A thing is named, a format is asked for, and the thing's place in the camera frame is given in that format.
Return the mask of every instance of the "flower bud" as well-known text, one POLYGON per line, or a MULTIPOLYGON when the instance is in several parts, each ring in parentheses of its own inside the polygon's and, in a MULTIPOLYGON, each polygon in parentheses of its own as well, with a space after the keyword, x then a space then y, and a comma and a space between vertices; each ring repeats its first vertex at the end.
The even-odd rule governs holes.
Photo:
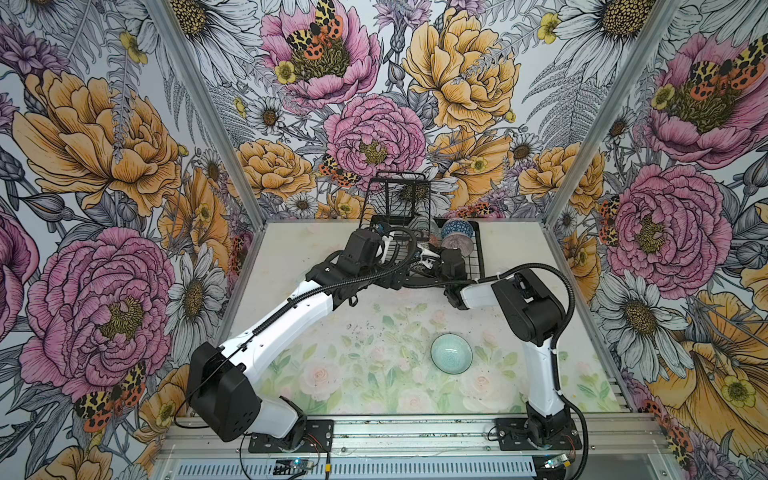
POLYGON ((19 200, 46 222, 54 223, 74 218, 72 209, 64 205, 64 199, 56 194, 36 194, 30 197, 19 197, 19 200))

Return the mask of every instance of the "black cable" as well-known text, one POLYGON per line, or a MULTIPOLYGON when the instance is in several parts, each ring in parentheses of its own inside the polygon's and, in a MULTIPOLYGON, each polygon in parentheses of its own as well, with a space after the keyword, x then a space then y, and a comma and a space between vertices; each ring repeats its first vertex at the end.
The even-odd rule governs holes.
POLYGON ((408 253, 406 254, 406 257, 402 261, 396 263, 395 265, 392 265, 391 267, 381 269, 380 271, 378 271, 376 273, 371 273, 371 274, 365 275, 365 276, 359 276, 359 277, 355 277, 355 278, 351 278, 351 279, 347 279, 347 280, 342 280, 342 281, 337 282, 337 283, 332 283, 331 285, 319 286, 319 287, 317 287, 315 289, 312 289, 312 290, 310 290, 308 292, 302 293, 302 294, 296 296, 295 298, 292 298, 291 300, 288 300, 288 302, 285 305, 283 305, 275 313, 270 315, 269 318, 267 318, 262 323, 260 323, 255 329, 251 330, 250 337, 248 337, 248 339, 245 342, 240 344, 240 347, 236 348, 226 359, 224 359, 224 361, 221 364, 219 364, 219 366, 216 367, 213 370, 213 372, 210 373, 210 375, 208 377, 206 377, 202 382, 200 382, 200 385, 198 385, 195 390, 193 390, 192 392, 189 392, 187 394, 187 396, 184 398, 184 401, 181 403, 181 405, 179 405, 179 407, 176 409, 176 412, 174 413, 174 425, 176 425, 177 427, 182 428, 182 429, 207 429, 207 428, 209 428, 208 425, 198 425, 198 426, 181 425, 178 422, 177 416, 178 416, 179 412, 181 411, 182 407, 184 407, 184 405, 186 405, 190 401, 190 399, 192 398, 192 395, 197 393, 197 391, 200 390, 200 388, 202 388, 203 385, 205 385, 211 378, 213 378, 213 376, 216 375, 216 373, 221 369, 221 367, 226 365, 232 359, 232 357, 236 353, 238 353, 241 350, 245 351, 246 346, 248 345, 248 343, 250 343, 254 338, 256 338, 264 330, 269 328, 270 325, 275 323, 277 321, 277 319, 279 319, 281 316, 283 316, 286 312, 291 310, 293 307, 295 307, 299 303, 303 302, 304 300, 310 298, 311 296, 317 295, 318 293, 325 293, 325 292, 327 292, 329 290, 334 290, 334 289, 339 288, 341 286, 348 286, 348 285, 354 285, 355 283, 363 283, 363 282, 377 280, 379 278, 382 278, 382 277, 387 276, 387 275, 391 275, 393 273, 396 273, 396 272, 402 270, 403 268, 408 267, 408 265, 410 265, 410 263, 412 262, 413 257, 416 255, 416 252, 417 252, 417 249, 418 249, 418 244, 417 244, 417 241, 416 241, 416 235, 411 230, 408 230, 407 228, 401 228, 401 227, 391 228, 391 229, 389 229, 389 231, 390 232, 400 231, 400 232, 407 233, 410 236, 410 241, 408 243, 408 253))

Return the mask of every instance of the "purple flower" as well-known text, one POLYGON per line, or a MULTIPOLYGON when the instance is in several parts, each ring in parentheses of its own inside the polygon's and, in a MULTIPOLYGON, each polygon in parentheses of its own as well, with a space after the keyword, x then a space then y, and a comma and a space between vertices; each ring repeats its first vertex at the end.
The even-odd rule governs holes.
POLYGON ((429 21, 431 5, 431 0, 379 0, 373 5, 379 11, 376 24, 383 28, 389 24, 397 26, 404 23, 416 30, 429 21))
POLYGON ((0 341, 16 324, 24 284, 40 263, 35 241, 19 222, 0 212, 0 341))
POLYGON ((619 198, 618 245, 608 247, 614 273, 629 270, 663 298, 693 295, 725 261, 733 235, 715 180, 692 165, 641 168, 619 198))
POLYGON ((689 430, 690 443, 694 447, 696 478, 706 480, 740 480, 739 467, 720 452, 719 445, 703 433, 689 430))
POLYGON ((768 75, 744 89, 725 81, 709 97, 692 98, 694 63, 720 65, 747 47, 747 42, 731 46, 730 40, 718 44, 715 37, 695 34, 667 63, 667 71, 656 77, 653 108, 643 126, 645 143, 654 151, 707 169, 725 167, 768 135, 768 75))
POLYGON ((51 70, 56 75, 69 71, 69 60, 60 55, 57 45, 49 45, 34 32, 25 33, 18 25, 0 23, 0 63, 16 70, 21 77, 27 74, 42 76, 51 70))
POLYGON ((18 111, 18 108, 13 106, 8 94, 0 94, 0 132, 7 135, 11 134, 13 112, 15 111, 18 111))
POLYGON ((467 15, 477 16, 485 13, 485 0, 448 0, 448 8, 455 8, 456 12, 466 10, 467 15))
POLYGON ((424 161, 426 139, 419 116, 387 97, 353 98, 341 114, 328 117, 328 154, 359 175, 363 190, 377 172, 413 171, 424 161))
POLYGON ((29 289, 35 336, 22 350, 22 378, 78 399, 109 391, 140 362, 151 375, 170 348, 163 330, 174 280, 163 250, 128 228, 54 253, 29 289))
POLYGON ((293 100, 285 104, 288 109, 311 111, 343 103, 358 93, 370 91, 376 83, 381 56, 377 35, 368 36, 354 8, 347 12, 338 0, 334 5, 342 21, 342 37, 331 41, 325 47, 328 51, 316 60, 306 60, 286 40, 297 30, 307 30, 315 21, 314 6, 308 14, 298 10, 295 15, 288 15, 281 10, 277 16, 262 18, 260 32, 266 51, 263 63, 275 69, 278 81, 293 100))

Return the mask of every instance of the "pink peony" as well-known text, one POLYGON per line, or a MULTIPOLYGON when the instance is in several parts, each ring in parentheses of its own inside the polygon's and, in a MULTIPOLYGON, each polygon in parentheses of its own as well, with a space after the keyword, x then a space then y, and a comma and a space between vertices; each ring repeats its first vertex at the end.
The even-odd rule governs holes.
POLYGON ((22 378, 62 386, 73 399, 109 390, 144 362, 160 368, 174 268, 154 242, 113 227, 54 253, 29 289, 22 378))
MULTIPOLYGON (((338 0, 334 5, 336 15, 343 22, 341 46, 349 54, 348 65, 342 75, 329 73, 319 78, 298 78, 286 83, 285 88, 299 107, 298 110, 309 111, 327 104, 343 103, 358 93, 370 91, 376 83, 381 56, 377 35, 368 36, 368 31, 360 24, 360 18, 354 8, 347 12, 338 0)), ((292 62, 293 49, 288 45, 286 37, 295 31, 309 29, 310 23, 314 21, 314 5, 309 13, 296 10, 295 15, 288 15, 281 10, 277 16, 265 15, 261 21, 261 37, 264 42, 262 49, 266 51, 266 55, 262 57, 264 65, 275 68, 280 62, 292 62)))
POLYGON ((328 154, 360 176, 364 190, 380 171, 411 171, 424 161, 426 140, 418 115, 376 94, 353 98, 328 117, 328 154))
POLYGON ((728 254, 732 231, 722 211, 709 175, 692 165, 647 165, 619 198, 619 241, 608 262, 617 275, 629 270, 657 284, 664 298, 692 295, 728 254))
POLYGON ((16 324, 24 303, 24 284, 38 263, 35 241, 14 217, 0 212, 0 340, 16 324))
POLYGON ((768 75, 744 90, 718 89, 704 101, 690 96, 691 65, 712 61, 718 65, 735 58, 747 46, 730 40, 717 43, 695 34, 656 77, 657 92, 650 118, 643 126, 645 141, 681 162, 704 168, 722 168, 752 150, 768 134, 768 75))

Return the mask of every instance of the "green leaf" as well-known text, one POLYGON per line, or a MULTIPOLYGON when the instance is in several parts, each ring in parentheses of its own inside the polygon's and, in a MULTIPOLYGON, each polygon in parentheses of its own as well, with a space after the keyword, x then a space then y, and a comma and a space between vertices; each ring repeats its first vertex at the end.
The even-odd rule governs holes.
POLYGON ((392 367, 389 369, 389 371, 386 373, 386 385, 392 386, 395 384, 395 379, 397 378, 397 369, 395 367, 392 367))
POLYGON ((312 355, 315 354, 315 350, 317 350, 317 344, 316 343, 314 345, 312 345, 310 348, 306 349, 306 351, 304 352, 303 358, 305 360, 310 358, 312 355))
POLYGON ((477 355, 478 358, 483 361, 483 363, 488 363, 488 354, 485 353, 485 349, 481 346, 475 347, 475 355, 477 355))
POLYGON ((578 389, 581 390, 587 397, 594 399, 597 398, 597 395, 594 394, 591 388, 589 388, 586 385, 582 385, 581 383, 578 384, 578 389))
POLYGON ((516 365, 518 362, 518 353, 517 352, 510 352, 504 355, 504 364, 506 366, 513 366, 516 365))
POLYGON ((326 403, 326 411, 331 412, 334 408, 339 406, 341 403, 341 390, 336 390, 334 393, 331 394, 331 397, 328 399, 328 402, 326 403))

